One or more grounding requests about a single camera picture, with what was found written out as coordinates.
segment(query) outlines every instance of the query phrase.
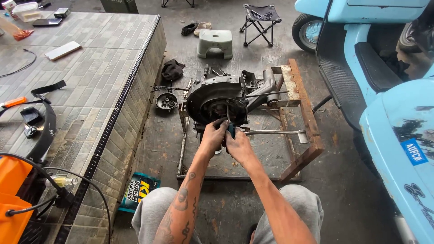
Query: black strap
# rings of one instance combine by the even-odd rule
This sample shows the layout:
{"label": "black strap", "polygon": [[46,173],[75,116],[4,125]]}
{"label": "black strap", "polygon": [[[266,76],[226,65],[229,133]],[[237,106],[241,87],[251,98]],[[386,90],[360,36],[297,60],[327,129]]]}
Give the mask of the black strap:
{"label": "black strap", "polygon": [[[38,141],[36,142],[33,149],[29,152],[29,154],[26,156],[26,158],[32,160],[33,162],[41,162],[42,157],[44,156],[45,152],[48,151],[48,149],[51,146],[51,143],[54,139],[54,132],[56,131],[56,113],[54,112],[53,108],[51,107],[51,102],[44,97],[42,94],[47,92],[52,92],[57,89],[60,89],[62,87],[66,86],[66,83],[64,80],[61,80],[55,84],[44,86],[40,88],[36,88],[31,91],[32,95],[36,98],[39,98],[39,100],[31,101],[31,102],[25,102],[17,105],[23,105],[23,104],[36,104],[36,103],[42,103],[45,106],[45,122],[44,122],[44,129],[41,133],[41,136],[39,137]],[[0,111],[0,116],[3,115],[3,113],[13,106],[10,106],[8,108],[3,109]]]}

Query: smartphone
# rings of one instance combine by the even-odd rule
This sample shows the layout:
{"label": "smartphone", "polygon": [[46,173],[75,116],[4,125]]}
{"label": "smartphone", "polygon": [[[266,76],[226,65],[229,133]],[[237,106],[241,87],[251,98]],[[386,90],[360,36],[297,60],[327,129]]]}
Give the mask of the smartphone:
{"label": "smartphone", "polygon": [[41,27],[41,26],[58,26],[62,22],[62,18],[55,18],[55,19],[39,19],[35,20],[33,22],[34,27]]}

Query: blue sticker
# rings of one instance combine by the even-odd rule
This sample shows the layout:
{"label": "blue sticker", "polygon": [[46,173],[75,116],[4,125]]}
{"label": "blue sticker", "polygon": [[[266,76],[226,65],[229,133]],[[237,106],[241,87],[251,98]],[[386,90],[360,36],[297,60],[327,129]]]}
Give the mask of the blue sticker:
{"label": "blue sticker", "polygon": [[405,142],[401,142],[401,146],[407,153],[408,158],[413,166],[428,162],[424,152],[422,152],[416,139],[412,138]]}

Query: tire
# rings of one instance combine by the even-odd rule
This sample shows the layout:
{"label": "tire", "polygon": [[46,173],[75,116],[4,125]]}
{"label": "tire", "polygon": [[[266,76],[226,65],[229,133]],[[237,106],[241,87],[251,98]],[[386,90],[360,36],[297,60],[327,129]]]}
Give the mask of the tire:
{"label": "tire", "polygon": [[315,54],[315,49],[313,49],[309,46],[306,46],[303,43],[303,41],[301,41],[300,31],[305,24],[312,22],[312,21],[315,21],[315,20],[322,21],[322,18],[302,13],[294,21],[293,29],[292,29],[293,39],[294,39],[294,42],[297,44],[297,46],[299,46],[299,48],[305,50],[306,52],[313,53],[313,54]]}
{"label": "tire", "polygon": [[404,53],[421,53],[422,50],[414,43],[407,40],[407,35],[411,31],[411,23],[405,25],[398,39],[398,48]]}
{"label": "tire", "polygon": [[375,177],[381,178],[377,168],[374,165],[374,162],[372,161],[371,154],[369,153],[365,139],[363,138],[363,134],[361,132],[356,130],[353,131],[353,143],[360,159],[366,165],[369,171],[372,172]]}

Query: tattoo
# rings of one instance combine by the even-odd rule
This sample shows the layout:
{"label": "tattoo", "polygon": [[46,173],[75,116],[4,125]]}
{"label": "tattoo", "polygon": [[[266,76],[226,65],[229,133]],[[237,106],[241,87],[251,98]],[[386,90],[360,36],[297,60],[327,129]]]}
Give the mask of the tattoo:
{"label": "tattoo", "polygon": [[160,226],[155,234],[154,243],[157,244],[173,244],[174,236],[170,225],[172,224],[172,212],[168,212],[162,219]]}
{"label": "tattoo", "polygon": [[193,219],[196,219],[196,197],[194,197],[193,203]]}
{"label": "tattoo", "polygon": [[178,197],[175,199],[175,201],[173,202],[172,206],[179,211],[184,211],[188,208],[188,201],[187,201],[187,197],[188,197],[188,190],[187,190],[187,186],[188,183],[190,183],[190,181],[192,179],[194,179],[196,177],[196,173],[191,172],[190,174],[188,174],[188,180],[185,183],[185,185],[183,187],[181,187],[181,189],[179,189],[178,192]]}
{"label": "tattoo", "polygon": [[190,228],[188,227],[189,224],[190,224],[190,221],[187,221],[187,224],[185,225],[185,228],[182,230],[182,235],[185,236],[185,238],[182,240],[181,244],[184,244],[184,241],[188,237],[188,233],[190,232]]}

